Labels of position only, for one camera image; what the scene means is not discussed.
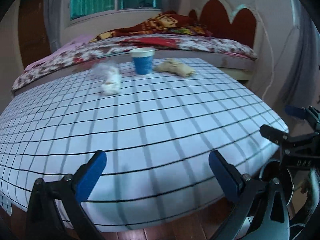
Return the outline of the person right hand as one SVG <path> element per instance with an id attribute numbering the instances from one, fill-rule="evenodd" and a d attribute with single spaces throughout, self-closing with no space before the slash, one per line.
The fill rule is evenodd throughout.
<path id="1" fill-rule="evenodd" d="M 319 173 L 315 168 L 312 168 L 305 178 L 301 192 L 303 191 L 307 193 L 304 208 L 312 215 L 319 204 Z"/>

